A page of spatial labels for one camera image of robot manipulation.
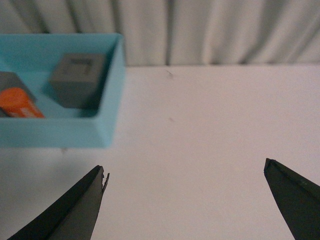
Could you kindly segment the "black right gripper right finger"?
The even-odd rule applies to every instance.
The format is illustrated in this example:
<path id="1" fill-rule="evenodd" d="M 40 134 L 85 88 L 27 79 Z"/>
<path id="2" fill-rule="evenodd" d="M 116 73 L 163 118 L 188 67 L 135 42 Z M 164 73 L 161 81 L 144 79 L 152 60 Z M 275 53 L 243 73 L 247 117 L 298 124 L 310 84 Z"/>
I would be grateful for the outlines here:
<path id="1" fill-rule="evenodd" d="M 296 240 L 320 238 L 320 186 L 280 162 L 267 158 L 264 176 Z"/>

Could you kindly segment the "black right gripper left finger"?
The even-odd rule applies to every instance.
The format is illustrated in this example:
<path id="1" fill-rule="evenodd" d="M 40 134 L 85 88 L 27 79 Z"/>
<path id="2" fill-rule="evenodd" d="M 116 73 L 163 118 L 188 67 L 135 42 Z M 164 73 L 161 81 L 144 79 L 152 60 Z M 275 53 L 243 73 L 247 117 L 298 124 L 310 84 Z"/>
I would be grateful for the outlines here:
<path id="1" fill-rule="evenodd" d="M 95 166 L 11 240 L 90 240 L 110 175 Z"/>

